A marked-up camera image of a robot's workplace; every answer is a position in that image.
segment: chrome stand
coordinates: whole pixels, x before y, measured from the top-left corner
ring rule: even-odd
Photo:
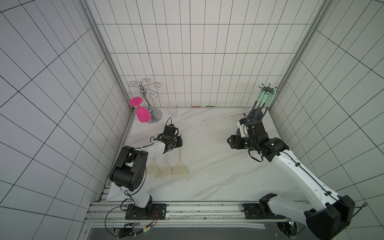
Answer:
[[[144,81],[146,82],[146,83],[149,83],[151,80],[149,79],[149,78],[146,78],[146,79],[144,79]],[[159,88],[159,87],[161,87],[161,84],[160,83],[149,83],[149,84],[147,84],[147,86],[146,87],[149,87],[149,85],[152,85],[152,84],[154,84],[154,88]],[[161,120],[161,118],[163,117],[163,113],[159,110],[159,109],[157,109],[157,108],[155,108],[155,107],[153,107],[151,104],[149,104],[149,101],[148,101],[148,99],[147,99],[147,91],[149,91],[149,97],[151,97],[152,99],[154,99],[154,98],[157,98],[158,97],[158,95],[157,95],[157,93],[152,93],[152,90],[150,90],[149,88],[146,88],[146,87],[144,87],[143,86],[143,84],[142,84],[142,81],[139,81],[139,82],[130,82],[129,84],[128,84],[128,86],[129,87],[138,87],[138,89],[134,92],[134,93],[127,93],[126,94],[126,98],[128,99],[128,100],[130,100],[132,97],[133,97],[133,95],[137,92],[137,91],[139,91],[140,90],[140,93],[141,93],[141,96],[142,96],[142,98],[145,100],[145,102],[147,103],[147,105],[148,105],[148,111],[149,111],[149,113],[151,114],[151,119],[147,122],[147,123],[156,123],[156,122],[159,122],[160,120]]]

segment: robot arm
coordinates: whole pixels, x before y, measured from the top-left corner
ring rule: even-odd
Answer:
[[[332,239],[350,224],[355,202],[349,196],[341,197],[321,182],[281,139],[269,139],[261,121],[241,119],[238,126],[244,130],[227,139],[231,148],[248,149],[249,153],[257,151],[262,158],[280,168],[311,203],[303,204],[268,194],[260,199],[259,211],[263,216],[282,215],[294,219],[308,226],[321,240]]]
[[[134,202],[134,210],[138,212],[138,215],[141,214],[142,218],[152,213],[152,197],[141,189],[147,159],[181,147],[183,141],[178,134],[179,130],[170,124],[166,125],[163,133],[158,135],[154,142],[148,146],[141,148],[124,146],[109,174],[109,179],[112,182],[126,190],[127,195]]]

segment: spatula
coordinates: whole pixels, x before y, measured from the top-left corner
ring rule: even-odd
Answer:
[[[172,175],[172,167],[167,163],[167,153],[164,153],[164,165],[159,169],[156,177],[163,178]]]
[[[156,157],[153,157],[152,163],[147,166],[147,174],[155,175],[159,172],[159,166],[155,162]]]
[[[179,147],[179,164],[172,169],[172,176],[184,176],[188,174],[188,168],[181,163],[181,147]]]

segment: black mounting plate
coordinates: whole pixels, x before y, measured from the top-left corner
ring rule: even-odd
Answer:
[[[245,211],[244,210],[245,219],[257,219],[257,220],[260,220],[260,219],[281,219],[281,220],[285,220],[284,216],[275,215],[275,214],[270,214],[266,217],[263,217],[258,211],[259,210],[259,204],[243,204],[242,206],[244,207],[244,209],[255,209],[255,211]]]
[[[157,219],[163,220],[166,218],[167,205],[166,204],[153,204],[152,211],[157,212]],[[150,216],[143,216],[139,212],[136,211],[133,204],[129,204],[127,206],[127,212],[125,214],[126,220],[152,220],[155,218],[155,213],[152,212]]]

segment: black cable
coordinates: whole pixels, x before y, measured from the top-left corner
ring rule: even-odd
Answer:
[[[244,121],[244,125],[243,125],[243,132],[244,132],[244,135],[245,135],[245,124],[247,123],[247,118],[245,117],[245,113],[243,113],[243,115],[244,115],[244,119],[245,119],[245,121]]]
[[[109,212],[107,213],[107,215],[105,215],[104,226],[105,226],[105,230],[107,230],[107,232],[108,232],[109,234],[112,234],[113,236],[118,237],[117,235],[114,235],[113,233],[111,233],[111,232],[108,230],[108,228],[107,228],[107,216],[108,216],[108,214],[109,214],[113,209],[109,210]]]
[[[249,156],[253,159],[253,160],[256,160],[256,161],[258,161],[258,162],[262,162],[263,161],[263,156],[261,155],[261,157],[262,157],[262,160],[260,161],[260,160],[258,160],[257,158],[255,158],[255,157],[252,157],[251,156],[251,150],[250,149],[248,149],[248,154],[249,154]]]
[[[351,207],[351,208],[355,208],[355,209],[359,209],[354,215],[352,215],[352,217],[353,216],[355,216],[363,207],[366,207],[366,206],[368,206],[368,204],[365,202],[365,203],[363,203],[363,205],[361,205],[360,207],[353,207],[353,206],[349,206],[349,205],[347,205],[347,204],[344,204],[344,203],[342,203],[342,202],[340,202],[339,200],[337,200],[336,198],[334,198],[327,190],[325,190],[324,188],[323,188],[323,186],[321,186],[321,184],[320,183],[318,183],[317,181],[316,181],[316,179],[314,179],[314,177],[312,177],[312,175],[311,174],[309,174],[307,171],[305,171],[304,170],[304,168],[302,168],[301,167],[301,165],[300,164],[298,164],[295,160],[293,160],[293,158],[288,154],[288,153],[286,153],[286,152],[283,152],[283,153],[285,153],[286,155],[288,155],[288,157],[290,157],[291,158],[291,160],[295,163],[295,165],[297,166],[297,167],[300,167],[304,172],[306,172],[320,187],[321,187],[321,189],[324,191],[324,192],[326,192],[327,193],[327,195],[329,195],[331,198],[333,198],[335,201],[337,201],[338,203],[340,203],[340,204],[342,204],[342,205],[344,205],[344,206],[347,206],[347,207]]]
[[[126,209],[122,209],[122,205],[124,204],[124,202],[125,202],[126,200],[122,201],[121,204],[120,204],[120,210],[122,210],[122,211],[125,211],[125,210],[126,210]]]
[[[169,120],[170,120],[170,123],[172,124],[172,117],[169,117],[168,120],[166,121],[166,125],[167,125],[167,123],[168,123]]]

